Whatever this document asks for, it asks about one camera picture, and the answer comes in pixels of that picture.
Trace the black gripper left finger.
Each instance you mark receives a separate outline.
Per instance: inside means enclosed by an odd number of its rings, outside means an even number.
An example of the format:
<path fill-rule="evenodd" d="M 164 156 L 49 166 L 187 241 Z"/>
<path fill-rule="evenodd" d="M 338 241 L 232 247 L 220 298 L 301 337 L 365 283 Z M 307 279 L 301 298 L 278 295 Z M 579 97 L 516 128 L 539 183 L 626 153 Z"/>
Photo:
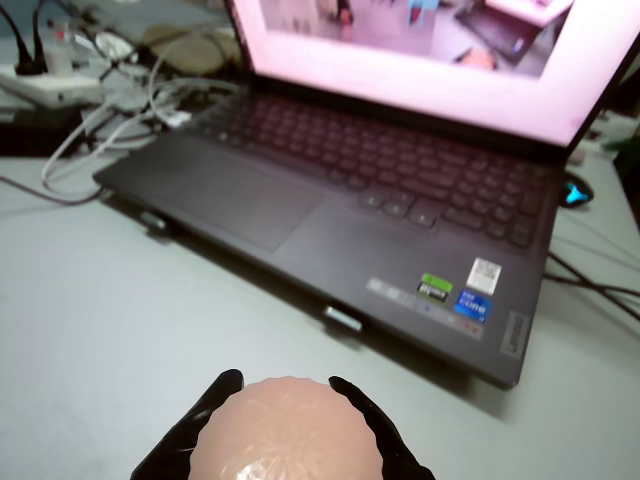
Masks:
<path fill-rule="evenodd" d="M 131 473 L 131 479 L 187 479 L 191 451 L 211 414 L 244 388 L 240 370 L 222 372 Z"/>

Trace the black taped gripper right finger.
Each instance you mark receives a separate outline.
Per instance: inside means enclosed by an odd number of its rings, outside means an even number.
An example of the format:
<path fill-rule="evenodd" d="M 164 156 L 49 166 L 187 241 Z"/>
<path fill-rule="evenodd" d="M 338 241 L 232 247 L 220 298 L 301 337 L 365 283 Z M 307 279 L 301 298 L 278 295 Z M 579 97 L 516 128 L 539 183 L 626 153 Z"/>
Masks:
<path fill-rule="evenodd" d="M 362 390 L 339 376 L 331 376 L 329 385 L 362 413 L 383 460 L 384 480 L 434 480 L 432 471 L 422 466 L 406 446 L 395 424 Z"/>

